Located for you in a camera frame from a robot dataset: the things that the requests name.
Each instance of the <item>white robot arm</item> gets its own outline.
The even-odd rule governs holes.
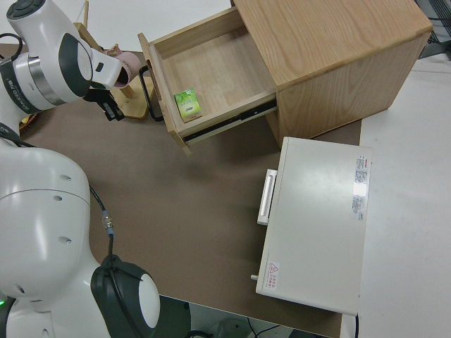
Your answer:
[[[82,169],[16,146],[25,116],[111,88],[121,63],[81,40],[52,0],[19,0],[7,16],[29,52],[0,63],[0,337],[151,337],[155,284],[115,255],[95,261]]]

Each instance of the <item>open drawer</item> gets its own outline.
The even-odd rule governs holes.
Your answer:
[[[168,132],[185,152],[277,109],[276,85],[235,7],[153,42],[139,39]],[[174,95],[191,87],[202,117],[185,123]]]

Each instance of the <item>small package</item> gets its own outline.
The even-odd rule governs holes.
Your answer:
[[[180,112],[183,122],[188,122],[202,116],[194,88],[186,89],[185,91],[174,95],[174,99],[177,103],[178,111]]]

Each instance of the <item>black power cord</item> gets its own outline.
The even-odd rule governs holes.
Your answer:
[[[355,335],[354,338],[359,338],[359,315],[355,316]]]
[[[249,317],[247,317],[247,323],[249,324],[249,327],[251,328],[251,331],[252,331],[252,333],[254,334],[254,338],[259,338],[259,335],[260,335],[260,334],[262,334],[262,333],[264,333],[264,332],[271,331],[271,330],[275,329],[276,327],[280,327],[280,325],[274,325],[274,326],[271,326],[271,327],[268,328],[268,329],[262,330],[262,331],[260,331],[260,332],[257,333],[257,332],[255,332],[254,328],[252,327],[252,325],[251,325],[251,320],[249,319]]]

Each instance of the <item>warning label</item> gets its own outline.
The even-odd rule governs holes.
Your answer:
[[[274,262],[268,262],[266,269],[266,282],[265,288],[275,290],[277,287],[277,278],[280,270],[280,264]]]

